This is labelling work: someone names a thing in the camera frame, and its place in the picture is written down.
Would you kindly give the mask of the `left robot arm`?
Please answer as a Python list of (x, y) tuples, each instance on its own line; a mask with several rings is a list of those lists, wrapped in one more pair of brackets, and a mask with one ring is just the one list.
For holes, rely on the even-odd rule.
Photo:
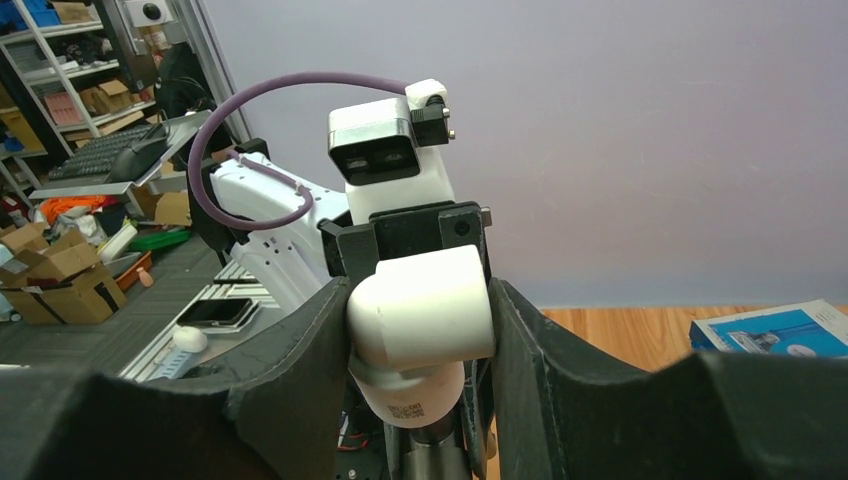
[(252, 274), (286, 314), (330, 279), (364, 277), (381, 260), (474, 245), (490, 270), (485, 208), (459, 202), (435, 147), (418, 175), (339, 192), (237, 147), (216, 163), (192, 148), (186, 175), (205, 240)]

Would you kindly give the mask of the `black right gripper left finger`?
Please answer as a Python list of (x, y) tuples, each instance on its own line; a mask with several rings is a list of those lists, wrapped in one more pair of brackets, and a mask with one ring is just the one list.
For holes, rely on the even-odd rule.
[(5, 479), (331, 479), (350, 343), (350, 283), (189, 378), (86, 369), (1, 375)]

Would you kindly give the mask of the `white pvc elbow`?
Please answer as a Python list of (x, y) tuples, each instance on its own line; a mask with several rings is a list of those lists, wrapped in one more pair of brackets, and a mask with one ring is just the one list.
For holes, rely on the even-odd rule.
[(346, 306), (349, 370), (383, 422), (429, 426), (457, 404), (464, 364), (496, 340), (486, 277), (473, 245), (382, 260)]

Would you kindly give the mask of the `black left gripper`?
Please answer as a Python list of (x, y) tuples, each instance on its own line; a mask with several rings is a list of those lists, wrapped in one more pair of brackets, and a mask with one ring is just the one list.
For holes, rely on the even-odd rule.
[(374, 274), (380, 261), (473, 245), (484, 276), (491, 278), (485, 228), (490, 213), (473, 201), (443, 201), (372, 214), (355, 225), (352, 214), (318, 223), (327, 270), (354, 286)]

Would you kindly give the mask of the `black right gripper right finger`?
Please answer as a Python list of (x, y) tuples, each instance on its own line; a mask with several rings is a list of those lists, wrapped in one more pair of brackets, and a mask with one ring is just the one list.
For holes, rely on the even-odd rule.
[(625, 363), (489, 285), (505, 479), (843, 479), (847, 364), (696, 352)]

